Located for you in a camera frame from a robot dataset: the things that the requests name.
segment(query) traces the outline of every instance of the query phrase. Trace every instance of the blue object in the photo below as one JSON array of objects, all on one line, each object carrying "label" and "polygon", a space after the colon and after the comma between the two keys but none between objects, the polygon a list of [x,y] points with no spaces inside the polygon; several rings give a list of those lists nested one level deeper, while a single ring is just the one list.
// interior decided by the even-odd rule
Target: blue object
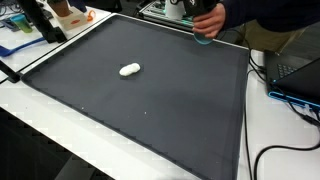
[{"label": "blue object", "polygon": [[193,37],[199,44],[202,44],[202,45],[208,45],[213,41],[210,38],[206,38],[204,34],[200,34],[200,33],[194,33]]},{"label": "blue object", "polygon": [[19,47],[16,47],[14,49],[7,49],[3,46],[0,46],[0,56],[1,57],[6,57],[6,56],[10,56],[11,54],[17,52],[18,50],[22,49],[22,48],[25,48],[27,46],[30,46],[32,44],[35,44],[35,43],[38,43],[38,42],[41,42],[41,41],[44,41],[45,39],[43,37],[39,38],[39,39],[36,39],[34,41],[31,41],[31,42],[28,42],[26,44],[23,44]]},{"label": "blue object", "polygon": [[87,8],[86,8],[86,5],[83,0],[68,0],[68,2],[70,4],[70,6],[73,6],[77,9],[79,9],[83,13],[87,12]]},{"label": "blue object", "polygon": [[13,22],[24,21],[25,20],[25,16],[23,14],[19,14],[19,15],[16,15],[16,16],[10,18],[10,20],[13,21]]},{"label": "blue object", "polygon": [[[280,101],[283,101],[283,102],[287,102],[286,98],[281,93],[272,91],[268,95],[271,98],[274,98],[274,99],[277,99],[277,100],[280,100]],[[287,98],[290,99],[292,104],[300,106],[300,107],[303,107],[303,108],[305,107],[306,104],[308,104],[310,107],[320,108],[320,104],[315,104],[315,103],[312,103],[312,102],[309,102],[309,101],[305,101],[305,100],[302,100],[302,99],[299,99],[299,98],[295,98],[295,97],[292,97],[292,96],[287,96]]]}]

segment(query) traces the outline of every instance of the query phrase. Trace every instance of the dark sleeve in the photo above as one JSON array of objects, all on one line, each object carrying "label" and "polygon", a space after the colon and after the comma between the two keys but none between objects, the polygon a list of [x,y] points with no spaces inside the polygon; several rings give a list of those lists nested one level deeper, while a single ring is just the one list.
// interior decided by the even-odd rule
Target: dark sleeve
[{"label": "dark sleeve", "polygon": [[226,10],[226,21],[222,29],[263,17],[290,1],[292,0],[222,0]]}]

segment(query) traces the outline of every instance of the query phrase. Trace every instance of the black cable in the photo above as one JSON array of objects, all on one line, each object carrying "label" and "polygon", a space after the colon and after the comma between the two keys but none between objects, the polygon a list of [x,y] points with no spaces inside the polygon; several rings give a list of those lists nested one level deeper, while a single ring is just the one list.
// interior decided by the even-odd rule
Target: black cable
[{"label": "black cable", "polygon": [[249,65],[251,66],[252,70],[254,70],[254,71],[256,72],[256,74],[258,75],[258,77],[259,77],[262,81],[264,81],[264,82],[267,81],[267,80],[264,79],[264,78],[261,76],[261,74],[258,72],[258,71],[263,71],[263,70],[256,69],[256,68],[251,64],[250,61],[249,61]]},{"label": "black cable", "polygon": [[289,147],[289,146],[279,146],[279,145],[275,145],[275,146],[269,146],[269,147],[266,147],[264,149],[262,149],[259,154],[257,155],[257,158],[256,158],[256,161],[254,163],[254,169],[253,169],[253,174],[254,174],[254,180],[258,180],[258,175],[257,175],[257,169],[258,169],[258,164],[259,164],[259,160],[261,158],[261,156],[271,150],[271,149],[288,149],[288,150],[295,150],[295,151],[313,151],[313,150],[316,150],[316,149],[319,149],[320,148],[320,140],[318,142],[318,144],[316,144],[315,146],[313,147],[310,147],[310,148],[296,148],[296,147]]},{"label": "black cable", "polygon": [[6,12],[7,12],[7,7],[6,6],[2,6],[1,4],[0,4],[0,12],[2,11],[2,9],[4,9],[4,12],[3,13],[0,13],[0,17],[1,16],[4,16],[5,14],[6,14]]},{"label": "black cable", "polygon": [[227,31],[224,31],[223,35],[219,38],[219,40],[221,41],[226,34],[227,34]]},{"label": "black cable", "polygon": [[228,31],[234,31],[234,32],[238,33],[239,36],[242,37],[242,39],[243,39],[244,42],[247,44],[248,49],[249,49],[249,51],[250,51],[250,55],[249,55],[250,62],[253,63],[255,66],[257,66],[259,69],[261,69],[262,72],[265,72],[265,70],[266,70],[265,67],[259,66],[259,65],[253,60],[253,58],[252,58],[252,56],[251,56],[251,51],[252,51],[252,49],[251,49],[251,47],[250,47],[250,44],[249,44],[248,40],[245,38],[245,36],[244,36],[243,34],[241,34],[241,32],[238,31],[238,30],[236,30],[236,29],[229,29]]},{"label": "black cable", "polygon": [[316,111],[315,113],[316,113],[318,121],[320,121],[319,111]]},{"label": "black cable", "polygon": [[[251,69],[247,73],[247,81],[249,79],[249,74],[253,72],[254,70]],[[251,169],[251,160],[250,160],[250,151],[249,151],[249,140],[248,140],[248,123],[247,123],[247,100],[244,99],[244,138],[245,138],[245,146],[247,151],[247,161],[248,161],[248,167],[249,167],[249,174],[250,174],[250,180],[253,180],[252,178],[252,169]]]},{"label": "black cable", "polygon": [[[287,98],[287,95],[286,95],[280,88],[275,87],[275,86],[273,86],[273,87],[276,88],[276,89],[278,89],[278,90],[283,94],[284,98],[287,100],[287,102],[288,102],[288,104],[290,105],[290,107],[292,108],[292,110],[293,110],[297,115],[299,115],[303,120],[305,120],[305,121],[307,121],[308,123],[316,126],[316,127],[318,128],[319,134],[320,134],[319,111],[314,110],[315,114],[317,115],[318,120],[316,120],[316,119],[314,119],[314,118],[312,118],[312,117],[310,117],[310,116],[308,116],[308,115],[304,115],[304,114],[300,113],[299,111],[297,111],[297,109],[293,106],[293,104],[292,104],[292,102],[290,101],[290,99]],[[259,160],[260,160],[261,156],[262,156],[265,152],[267,152],[267,151],[269,151],[269,150],[271,150],[271,149],[276,149],[276,148],[277,148],[277,149],[279,149],[279,148],[281,148],[281,149],[289,149],[289,150],[295,150],[295,151],[312,151],[312,150],[315,150],[315,149],[320,148],[320,140],[319,140],[318,144],[316,144],[315,146],[310,147],[310,148],[296,148],[296,147],[289,147],[289,146],[273,145],[273,146],[268,146],[268,147],[262,149],[262,150],[259,152],[259,154],[258,154],[258,156],[257,156],[257,158],[256,158],[256,161],[255,161],[255,164],[254,164],[254,169],[253,169],[254,180],[258,180],[257,169],[258,169]]]},{"label": "black cable", "polygon": [[18,10],[15,10],[12,6],[15,6],[15,5],[12,4],[11,6],[8,6],[11,11],[13,11],[13,12],[15,12],[15,13],[20,13],[20,12],[22,12],[22,9],[21,9],[21,8],[18,7],[18,8],[17,8]]},{"label": "black cable", "polygon": [[133,11],[132,17],[136,17],[137,14],[138,14],[138,10],[135,9],[135,10]]},{"label": "black cable", "polygon": [[20,12],[13,12],[13,13],[7,13],[7,14],[4,14],[5,16],[7,15],[12,15],[12,14],[19,14]]}]

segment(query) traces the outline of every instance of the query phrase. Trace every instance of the white table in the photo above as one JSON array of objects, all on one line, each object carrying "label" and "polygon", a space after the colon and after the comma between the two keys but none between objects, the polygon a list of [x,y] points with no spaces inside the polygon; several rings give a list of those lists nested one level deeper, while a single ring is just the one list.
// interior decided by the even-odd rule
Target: white table
[{"label": "white table", "polygon": [[[41,58],[32,66],[52,54]],[[253,51],[252,55],[256,62],[262,62],[261,52]],[[4,82],[0,85],[0,94],[0,106],[3,109],[115,179],[198,179],[170,161],[22,82]],[[267,97],[265,85],[254,73],[249,76],[247,104],[252,164],[256,154],[265,146],[280,144],[309,147],[319,140],[316,128],[299,119],[284,103]],[[242,135],[238,180],[249,179],[243,139]],[[261,159],[259,180],[318,180],[319,167],[320,150],[274,150]]]},{"label": "white table", "polygon": [[[45,5],[45,9],[54,13],[48,5]],[[87,7],[87,9],[88,11],[85,13],[86,15],[90,10],[94,10],[96,12],[96,17],[93,19],[93,21],[88,22],[86,25],[77,27],[69,31],[63,30],[68,40],[75,37],[80,32],[91,27],[95,23],[101,21],[102,19],[108,17],[111,14],[110,12],[102,11],[102,10],[91,8],[91,7]],[[57,27],[57,26],[61,27],[60,24],[54,18],[52,18],[50,22],[53,25],[53,27]],[[24,43],[38,39],[40,37],[42,37],[42,35],[35,27],[33,27],[33,32],[30,34],[23,33],[22,31],[12,32],[8,28],[0,29],[0,45],[9,49],[18,47]],[[22,49],[11,56],[4,57],[4,58],[0,57],[0,60],[2,60],[11,69],[17,72],[22,68],[24,68],[25,66],[31,64],[32,62],[34,62],[44,54],[61,46],[62,44],[63,43],[57,43],[57,42],[48,44],[46,41],[43,41],[35,45],[29,46],[25,49]],[[7,78],[7,75],[5,75],[3,72],[0,71],[0,82],[6,78]]]}]

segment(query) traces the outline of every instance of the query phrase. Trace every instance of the wire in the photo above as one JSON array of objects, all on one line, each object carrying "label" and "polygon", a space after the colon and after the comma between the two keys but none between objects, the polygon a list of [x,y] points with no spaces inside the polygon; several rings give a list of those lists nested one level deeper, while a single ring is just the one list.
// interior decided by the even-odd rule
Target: wire
[{"label": "wire", "polygon": [[14,13],[21,13],[21,12],[23,12],[23,10],[22,10],[22,8],[18,5],[18,3],[17,2],[15,2],[15,1],[13,1],[13,2],[6,2],[6,1],[4,1],[4,2],[1,2],[0,3],[0,12],[2,11],[2,9],[4,9],[4,12],[3,13],[0,13],[0,17],[1,16],[4,16],[4,15],[9,15],[9,14],[11,14],[11,13],[9,13],[9,14],[6,14],[6,12],[7,12],[7,9],[9,8],[12,12],[14,12]]},{"label": "wire", "polygon": [[[247,73],[247,81],[249,79],[249,74],[253,72],[254,70],[251,69]],[[247,161],[248,161],[248,167],[249,167],[249,174],[250,174],[250,180],[253,180],[252,178],[252,169],[251,169],[251,160],[250,160],[250,151],[249,151],[249,140],[248,140],[248,123],[247,123],[247,100],[245,98],[244,100],[244,138],[246,143],[246,151],[247,151]]]},{"label": "wire", "polygon": [[135,10],[133,11],[133,13],[132,13],[132,17],[136,17],[136,16],[137,16],[137,14],[138,14],[138,10],[137,10],[137,9],[135,9]]},{"label": "wire", "polygon": [[221,38],[219,38],[219,40],[222,40],[226,34],[227,34],[227,31],[224,31],[223,35],[221,36]]},{"label": "wire", "polygon": [[[259,76],[260,79],[262,79],[263,81],[266,82],[266,80],[264,78],[262,78],[262,76],[260,75],[259,71],[264,73],[265,72],[265,68],[262,67],[262,66],[259,66],[257,65],[252,56],[251,56],[251,47],[250,47],[250,44],[249,42],[247,41],[247,39],[237,30],[234,30],[234,29],[231,29],[231,31],[235,31],[237,32],[240,36],[242,36],[242,38],[244,39],[244,41],[246,42],[248,48],[249,48],[249,51],[250,51],[250,55],[249,55],[249,64],[251,66],[251,70],[248,71],[247,73],[247,80],[248,80],[248,76],[251,72],[255,71],[255,73]],[[308,115],[304,115],[300,112],[297,111],[297,109],[292,105],[291,101],[289,98],[287,98],[286,94],[278,87],[276,87],[280,92],[282,92],[283,96],[285,97],[285,99],[287,100],[287,102],[289,103],[290,107],[292,108],[292,110],[298,114],[302,119],[304,119],[305,121],[309,122],[310,124],[313,124],[315,125],[317,128],[318,128],[318,131],[319,131],[319,135],[320,135],[320,117],[319,117],[319,110],[314,110],[314,112],[316,113],[316,116],[317,116],[317,119],[318,120],[315,120],[313,119],[312,117],[308,116]],[[254,176],[254,179],[252,178],[252,169],[251,169],[251,161],[250,161],[250,151],[249,151],[249,141],[248,141],[248,126],[247,126],[247,107],[246,107],[246,99],[244,101],[244,125],[245,125],[245,143],[246,143],[246,151],[247,151],[247,161],[248,161],[248,167],[249,167],[249,173],[250,173],[250,180],[258,180],[258,172],[257,172],[257,169],[258,169],[258,165],[259,165],[259,160],[260,158],[262,157],[262,155],[271,150],[271,149],[276,149],[276,148],[281,148],[281,149],[289,149],[289,150],[296,150],[296,151],[312,151],[312,150],[315,150],[315,149],[318,149],[320,148],[320,140],[319,142],[313,146],[313,147],[310,147],[310,148],[296,148],[296,147],[289,147],[289,146],[281,146],[281,145],[273,145],[273,146],[268,146],[264,149],[262,149],[259,154],[257,155],[257,158],[255,160],[255,163],[254,163],[254,169],[253,169],[253,176]]]},{"label": "wire", "polygon": [[271,149],[288,149],[288,150],[295,150],[295,151],[313,151],[313,150],[316,150],[316,149],[319,149],[319,148],[320,148],[320,140],[319,140],[318,144],[316,144],[315,146],[310,147],[310,148],[296,148],[296,147],[279,146],[279,145],[266,147],[266,148],[262,149],[259,152],[259,154],[257,155],[256,161],[254,163],[254,169],[253,169],[254,180],[258,180],[257,169],[258,169],[259,160],[260,160],[261,156],[265,152],[267,152],[267,151],[269,151]]},{"label": "wire", "polygon": [[[292,102],[290,101],[289,98],[287,98],[287,95],[278,87],[275,87],[273,86],[274,88],[278,89],[284,96],[284,98],[287,100],[288,104],[290,105],[290,107],[292,108],[292,110],[297,114],[299,115],[303,120],[307,121],[308,123],[316,126],[319,130],[319,134],[320,134],[320,118],[319,118],[319,111],[318,110],[314,110],[318,120],[308,116],[308,115],[304,115],[302,113],[300,113],[299,111],[297,111],[297,109],[293,106]],[[273,145],[273,146],[268,146],[264,149],[262,149],[259,154],[257,155],[257,158],[256,158],[256,161],[255,161],[255,164],[254,164],[254,169],[253,169],[253,174],[254,174],[254,180],[258,180],[258,175],[257,175],[257,169],[258,169],[258,165],[259,165],[259,160],[261,158],[261,156],[271,150],[271,149],[289,149],[289,150],[295,150],[295,151],[312,151],[312,150],[315,150],[315,149],[318,149],[320,148],[320,140],[318,142],[318,144],[316,144],[315,146],[313,147],[310,147],[310,148],[296,148],[296,147],[289,147],[289,146],[280,146],[280,145]]]},{"label": "wire", "polygon": [[6,14],[4,14],[4,16],[12,15],[12,14],[19,14],[19,13],[20,13],[20,12],[6,13]]}]

